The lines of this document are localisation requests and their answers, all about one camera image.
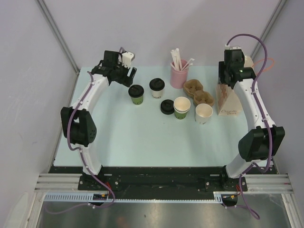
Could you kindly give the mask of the black coffee cup lid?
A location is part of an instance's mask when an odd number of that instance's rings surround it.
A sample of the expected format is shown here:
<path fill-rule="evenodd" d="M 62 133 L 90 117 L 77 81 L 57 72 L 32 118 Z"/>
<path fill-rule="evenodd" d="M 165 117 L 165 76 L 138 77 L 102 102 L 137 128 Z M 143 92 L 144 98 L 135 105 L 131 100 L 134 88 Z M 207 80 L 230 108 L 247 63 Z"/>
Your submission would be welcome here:
<path fill-rule="evenodd" d="M 144 94 L 144 88 L 141 85 L 132 85 L 128 90 L 131 98 L 139 98 Z"/>

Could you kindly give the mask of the brown paper takeout bag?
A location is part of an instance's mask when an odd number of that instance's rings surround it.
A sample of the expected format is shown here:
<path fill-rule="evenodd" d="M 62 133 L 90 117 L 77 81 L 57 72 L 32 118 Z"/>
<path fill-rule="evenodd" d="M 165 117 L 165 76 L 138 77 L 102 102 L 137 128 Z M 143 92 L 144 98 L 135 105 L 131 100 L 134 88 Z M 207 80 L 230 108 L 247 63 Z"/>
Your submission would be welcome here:
<path fill-rule="evenodd" d="M 254 66 L 263 61 L 264 59 L 261 59 L 254 63 L 251 57 L 245 56 L 244 67 L 251 67 L 254 69 Z M 275 64 L 273 58 L 267 58 L 267 61 L 270 61 L 271 64 L 269 67 L 265 68 L 263 72 L 270 70 Z M 234 90 L 228 85 L 220 83 L 220 79 L 216 86 L 216 104 L 219 116 L 238 116 L 243 111 L 241 102 Z"/>

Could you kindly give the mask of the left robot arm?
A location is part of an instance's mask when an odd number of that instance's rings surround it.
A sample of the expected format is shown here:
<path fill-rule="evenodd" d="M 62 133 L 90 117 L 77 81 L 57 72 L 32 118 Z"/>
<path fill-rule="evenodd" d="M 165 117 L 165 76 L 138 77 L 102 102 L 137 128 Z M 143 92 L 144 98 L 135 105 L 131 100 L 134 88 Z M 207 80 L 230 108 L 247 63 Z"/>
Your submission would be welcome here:
<path fill-rule="evenodd" d="M 88 71 L 89 82 L 81 96 L 70 107 L 63 107 L 60 111 L 64 137 L 70 150 L 79 151 L 83 165 L 83 172 L 91 174 L 88 184 L 95 190 L 101 189 L 105 178 L 99 175 L 102 164 L 97 152 L 90 148 L 97 136 L 97 127 L 91 116 L 97 101 L 112 82 L 125 87 L 133 84 L 137 69 L 131 67 L 135 54 L 120 48 L 119 51 L 104 52 L 92 70 Z"/>

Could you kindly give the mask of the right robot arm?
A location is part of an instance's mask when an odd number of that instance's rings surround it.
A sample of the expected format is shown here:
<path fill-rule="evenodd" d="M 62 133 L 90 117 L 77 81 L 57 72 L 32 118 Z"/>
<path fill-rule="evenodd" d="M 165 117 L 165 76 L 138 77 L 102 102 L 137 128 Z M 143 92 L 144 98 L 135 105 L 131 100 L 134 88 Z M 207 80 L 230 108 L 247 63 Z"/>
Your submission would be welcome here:
<path fill-rule="evenodd" d="M 239 47 L 224 51 L 224 60 L 218 64 L 221 84 L 229 86 L 242 105 L 248 132 L 238 142 L 238 155 L 225 166 L 226 174 L 219 178 L 223 190 L 231 190 L 236 179 L 253 166 L 261 173 L 267 172 L 276 154 L 285 130 L 277 126 L 262 101 L 257 86 L 257 76 L 251 67 L 245 67 L 245 56 Z"/>

